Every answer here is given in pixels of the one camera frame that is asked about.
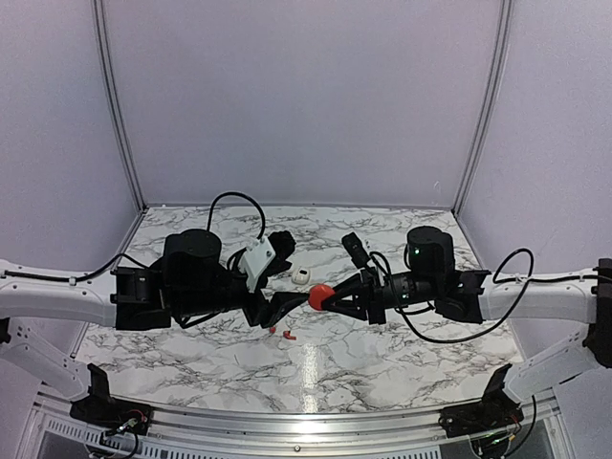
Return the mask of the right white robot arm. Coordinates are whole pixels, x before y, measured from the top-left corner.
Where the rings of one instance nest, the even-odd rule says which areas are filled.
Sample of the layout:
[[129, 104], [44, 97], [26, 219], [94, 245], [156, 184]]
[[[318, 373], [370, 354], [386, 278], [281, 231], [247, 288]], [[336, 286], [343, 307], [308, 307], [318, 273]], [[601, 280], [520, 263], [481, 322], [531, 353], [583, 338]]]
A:
[[432, 226], [406, 235], [403, 273], [388, 265], [373, 269], [380, 258], [366, 252], [350, 233], [342, 244], [359, 273], [335, 287], [316, 285], [310, 306], [371, 324], [383, 324], [386, 310], [405, 317], [406, 307], [430, 303], [435, 314], [454, 322], [491, 323], [500, 327], [509, 318], [561, 319], [579, 322], [583, 329], [519, 364], [497, 369], [475, 407], [473, 419], [493, 428], [535, 394], [566, 383], [587, 371], [611, 365], [611, 261], [573, 273], [504, 275], [500, 271], [459, 271], [453, 239]]

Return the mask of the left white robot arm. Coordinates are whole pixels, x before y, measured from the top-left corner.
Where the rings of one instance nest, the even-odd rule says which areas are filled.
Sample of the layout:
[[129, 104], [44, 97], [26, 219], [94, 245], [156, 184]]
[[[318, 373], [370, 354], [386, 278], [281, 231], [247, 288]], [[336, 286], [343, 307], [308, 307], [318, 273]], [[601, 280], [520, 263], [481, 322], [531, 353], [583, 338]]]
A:
[[236, 268], [220, 263], [222, 243], [213, 232], [188, 229], [164, 240], [161, 258], [150, 266], [107, 263], [92, 273], [53, 270], [28, 273], [1, 263], [1, 357], [61, 393], [102, 426], [120, 418], [105, 372], [72, 361], [25, 326], [26, 317], [94, 323], [120, 331], [149, 331], [178, 324], [186, 329], [240, 310], [251, 327], [270, 328], [304, 303], [304, 293], [263, 288], [288, 264], [295, 240], [287, 231], [261, 236], [243, 250]]

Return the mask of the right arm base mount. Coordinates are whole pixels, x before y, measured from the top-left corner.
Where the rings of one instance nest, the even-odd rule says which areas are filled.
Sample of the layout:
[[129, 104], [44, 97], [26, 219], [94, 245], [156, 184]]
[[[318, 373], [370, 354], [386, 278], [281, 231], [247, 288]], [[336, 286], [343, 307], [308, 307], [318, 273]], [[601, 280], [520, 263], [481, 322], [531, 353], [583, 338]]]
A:
[[504, 378], [511, 367], [508, 363], [493, 372], [478, 401], [447, 406], [440, 411], [438, 424], [448, 438], [516, 425], [524, 419], [520, 404], [503, 391]]

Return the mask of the white earbud charging case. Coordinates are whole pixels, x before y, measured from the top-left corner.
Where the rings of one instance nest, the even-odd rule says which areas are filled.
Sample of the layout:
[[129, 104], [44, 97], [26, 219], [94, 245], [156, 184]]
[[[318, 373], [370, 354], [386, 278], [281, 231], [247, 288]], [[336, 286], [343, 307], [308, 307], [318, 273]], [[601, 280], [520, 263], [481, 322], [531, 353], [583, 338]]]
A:
[[297, 268], [292, 273], [292, 282], [296, 285], [307, 285], [310, 278], [311, 272], [305, 268]]

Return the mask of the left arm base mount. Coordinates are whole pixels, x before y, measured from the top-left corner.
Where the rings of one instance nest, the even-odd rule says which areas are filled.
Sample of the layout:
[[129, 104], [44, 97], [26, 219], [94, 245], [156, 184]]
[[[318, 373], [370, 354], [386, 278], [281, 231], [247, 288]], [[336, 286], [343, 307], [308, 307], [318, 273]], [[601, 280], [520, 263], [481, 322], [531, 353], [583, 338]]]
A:
[[83, 399], [71, 402], [70, 417], [105, 427], [113, 433], [119, 433], [121, 426], [135, 420], [136, 423], [126, 430], [145, 435], [151, 423], [152, 406], [113, 397], [106, 372], [92, 363], [87, 364], [87, 369], [90, 376], [87, 394]]

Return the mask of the red round charging case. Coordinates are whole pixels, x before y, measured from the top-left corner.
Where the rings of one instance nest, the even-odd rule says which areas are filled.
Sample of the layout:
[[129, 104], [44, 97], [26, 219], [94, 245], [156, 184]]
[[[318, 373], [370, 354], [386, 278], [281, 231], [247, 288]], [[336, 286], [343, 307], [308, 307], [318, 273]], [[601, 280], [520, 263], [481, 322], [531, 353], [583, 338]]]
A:
[[325, 284], [317, 284], [311, 288], [308, 297], [309, 305], [316, 311], [322, 311], [322, 302], [335, 294], [332, 287]]

